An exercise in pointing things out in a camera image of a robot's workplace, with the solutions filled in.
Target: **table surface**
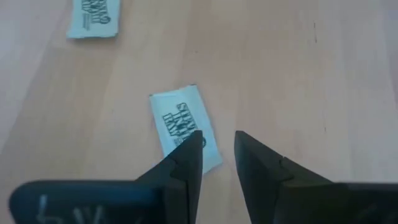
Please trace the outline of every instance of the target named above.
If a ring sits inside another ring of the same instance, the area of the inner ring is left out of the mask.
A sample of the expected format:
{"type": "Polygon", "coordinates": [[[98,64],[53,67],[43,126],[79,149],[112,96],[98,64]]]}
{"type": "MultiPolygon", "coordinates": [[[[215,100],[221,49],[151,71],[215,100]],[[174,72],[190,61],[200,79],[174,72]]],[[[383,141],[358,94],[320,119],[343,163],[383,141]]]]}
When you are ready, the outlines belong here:
{"type": "Polygon", "coordinates": [[[249,223],[235,130],[335,181],[398,181],[398,2],[122,0],[68,40],[72,1],[0,3],[0,222],[35,179],[135,179],[162,159],[149,95],[195,83],[224,163],[197,223],[249,223]]]}

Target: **light wood surface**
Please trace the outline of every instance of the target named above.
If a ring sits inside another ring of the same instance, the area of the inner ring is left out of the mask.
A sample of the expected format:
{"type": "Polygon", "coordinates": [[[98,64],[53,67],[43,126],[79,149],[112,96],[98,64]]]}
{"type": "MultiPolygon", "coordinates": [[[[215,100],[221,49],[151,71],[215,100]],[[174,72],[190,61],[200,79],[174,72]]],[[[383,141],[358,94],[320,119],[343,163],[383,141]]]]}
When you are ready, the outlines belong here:
{"type": "Polygon", "coordinates": [[[331,180],[398,182],[395,0],[122,0],[67,40],[72,1],[0,2],[0,223],[35,179],[135,179],[162,159],[151,93],[196,83],[224,164],[197,223],[249,223],[241,129],[331,180]]]}

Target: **black plastic part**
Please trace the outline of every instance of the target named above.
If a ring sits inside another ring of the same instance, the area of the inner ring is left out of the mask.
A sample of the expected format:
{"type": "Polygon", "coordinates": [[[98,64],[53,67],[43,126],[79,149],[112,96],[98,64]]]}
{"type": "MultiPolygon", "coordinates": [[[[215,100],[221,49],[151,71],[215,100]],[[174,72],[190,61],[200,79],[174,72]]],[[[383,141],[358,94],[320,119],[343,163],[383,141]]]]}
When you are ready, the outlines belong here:
{"type": "Polygon", "coordinates": [[[252,223],[398,223],[398,185],[333,183],[242,131],[239,180],[252,223]]]}
{"type": "Polygon", "coordinates": [[[202,175],[202,132],[132,181],[41,180],[17,188],[17,224],[194,224],[202,175]]]}

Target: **wood grain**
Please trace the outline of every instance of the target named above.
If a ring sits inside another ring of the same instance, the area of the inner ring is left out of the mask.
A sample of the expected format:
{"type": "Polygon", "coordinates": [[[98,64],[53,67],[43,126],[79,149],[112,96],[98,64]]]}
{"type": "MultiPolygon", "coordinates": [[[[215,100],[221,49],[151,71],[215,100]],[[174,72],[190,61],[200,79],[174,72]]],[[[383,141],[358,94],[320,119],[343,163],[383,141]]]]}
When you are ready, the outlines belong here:
{"type": "Polygon", "coordinates": [[[71,10],[0,3],[1,223],[23,182],[150,169],[148,97],[192,83],[224,159],[198,223],[249,223],[237,129],[331,180],[398,181],[395,1],[122,0],[119,35],[88,40],[65,38],[71,10]]]}

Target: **printed logo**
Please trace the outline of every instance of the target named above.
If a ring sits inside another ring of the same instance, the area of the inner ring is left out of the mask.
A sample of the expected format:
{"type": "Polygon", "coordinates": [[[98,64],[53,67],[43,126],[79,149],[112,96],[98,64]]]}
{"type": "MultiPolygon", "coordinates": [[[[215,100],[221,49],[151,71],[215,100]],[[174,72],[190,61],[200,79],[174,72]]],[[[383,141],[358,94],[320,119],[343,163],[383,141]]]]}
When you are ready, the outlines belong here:
{"type": "Polygon", "coordinates": [[[111,22],[108,15],[106,0],[81,0],[83,13],[83,28],[90,30],[91,24],[107,24],[111,22]]]}
{"type": "Polygon", "coordinates": [[[63,212],[63,217],[49,216],[46,214],[47,207],[47,195],[41,195],[39,198],[39,213],[36,215],[36,220],[39,224],[65,224],[65,223],[76,223],[76,224],[107,224],[108,221],[105,217],[105,209],[102,205],[95,205],[95,207],[84,206],[74,207],[72,210],[72,219],[70,220],[68,209],[64,208],[59,210],[63,212]]]}
{"type": "MultiPolygon", "coordinates": [[[[186,140],[198,126],[193,119],[193,116],[186,103],[177,105],[178,112],[168,113],[163,116],[163,121],[169,131],[170,136],[173,137],[175,146],[179,146],[186,140]]],[[[206,146],[206,139],[203,138],[203,147],[206,146]]]]}

